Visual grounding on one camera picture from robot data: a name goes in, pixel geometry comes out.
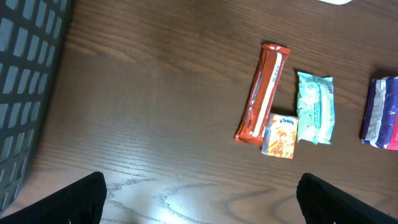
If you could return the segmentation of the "teal snack packet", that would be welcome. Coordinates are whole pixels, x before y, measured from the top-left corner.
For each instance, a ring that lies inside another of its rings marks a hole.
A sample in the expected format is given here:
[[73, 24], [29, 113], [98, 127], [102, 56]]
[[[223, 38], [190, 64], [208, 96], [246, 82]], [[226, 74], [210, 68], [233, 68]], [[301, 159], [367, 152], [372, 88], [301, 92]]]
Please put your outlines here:
[[335, 125], [333, 79], [305, 72], [297, 75], [297, 140], [330, 144]]

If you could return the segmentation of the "orange snack packet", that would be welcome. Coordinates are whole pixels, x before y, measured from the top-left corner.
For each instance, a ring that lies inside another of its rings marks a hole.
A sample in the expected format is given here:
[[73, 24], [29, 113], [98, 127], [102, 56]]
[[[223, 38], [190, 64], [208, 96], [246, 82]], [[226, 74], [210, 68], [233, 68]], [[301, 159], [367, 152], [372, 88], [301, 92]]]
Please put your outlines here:
[[271, 113], [264, 130], [261, 152], [267, 156], [292, 159], [297, 139], [298, 118]]

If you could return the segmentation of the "red purple snack bag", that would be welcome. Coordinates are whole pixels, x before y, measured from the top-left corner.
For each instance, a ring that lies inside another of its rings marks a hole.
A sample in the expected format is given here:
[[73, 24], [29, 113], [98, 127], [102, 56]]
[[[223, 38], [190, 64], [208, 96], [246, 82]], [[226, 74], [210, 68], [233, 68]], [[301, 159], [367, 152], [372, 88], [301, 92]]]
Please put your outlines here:
[[397, 150], [397, 77], [371, 80], [361, 141], [372, 147]]

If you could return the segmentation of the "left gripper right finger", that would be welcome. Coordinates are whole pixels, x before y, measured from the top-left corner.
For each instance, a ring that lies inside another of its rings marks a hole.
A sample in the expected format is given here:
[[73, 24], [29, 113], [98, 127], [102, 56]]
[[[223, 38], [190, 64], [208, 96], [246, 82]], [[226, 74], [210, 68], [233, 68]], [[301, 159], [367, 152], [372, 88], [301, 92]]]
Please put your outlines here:
[[311, 173], [301, 177], [296, 196], [307, 223], [397, 224], [396, 218]]

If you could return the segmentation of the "orange red snack bar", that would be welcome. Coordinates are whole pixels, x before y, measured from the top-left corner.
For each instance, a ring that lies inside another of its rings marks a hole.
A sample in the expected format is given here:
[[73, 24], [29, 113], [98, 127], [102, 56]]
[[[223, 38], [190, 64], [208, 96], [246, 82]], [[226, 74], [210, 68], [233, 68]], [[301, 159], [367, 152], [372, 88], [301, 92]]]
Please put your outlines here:
[[281, 45], [262, 44], [259, 63], [235, 141], [262, 146], [274, 95], [290, 52], [290, 48]]

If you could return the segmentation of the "white barcode scanner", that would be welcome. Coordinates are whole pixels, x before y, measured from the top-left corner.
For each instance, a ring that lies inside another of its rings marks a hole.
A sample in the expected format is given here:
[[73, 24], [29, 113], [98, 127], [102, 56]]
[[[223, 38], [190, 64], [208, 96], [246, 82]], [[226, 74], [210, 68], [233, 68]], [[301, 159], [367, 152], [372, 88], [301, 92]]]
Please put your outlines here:
[[319, 1], [333, 5], [344, 5], [351, 2], [352, 0], [319, 0]]

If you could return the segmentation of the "grey plastic mesh basket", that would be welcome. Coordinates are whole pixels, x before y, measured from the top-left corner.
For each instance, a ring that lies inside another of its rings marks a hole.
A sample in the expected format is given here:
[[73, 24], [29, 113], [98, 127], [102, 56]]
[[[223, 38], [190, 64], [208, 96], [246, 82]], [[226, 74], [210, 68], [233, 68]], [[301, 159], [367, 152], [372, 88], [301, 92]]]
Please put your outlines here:
[[1, 214], [29, 178], [72, 0], [1, 1]]

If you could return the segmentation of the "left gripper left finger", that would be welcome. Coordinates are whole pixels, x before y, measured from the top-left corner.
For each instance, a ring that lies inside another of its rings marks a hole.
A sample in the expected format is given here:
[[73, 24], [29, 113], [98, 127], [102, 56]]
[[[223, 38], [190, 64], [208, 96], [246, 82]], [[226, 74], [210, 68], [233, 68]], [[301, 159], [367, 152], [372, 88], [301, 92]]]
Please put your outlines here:
[[99, 224], [106, 200], [104, 175], [94, 172], [1, 219], [1, 224]]

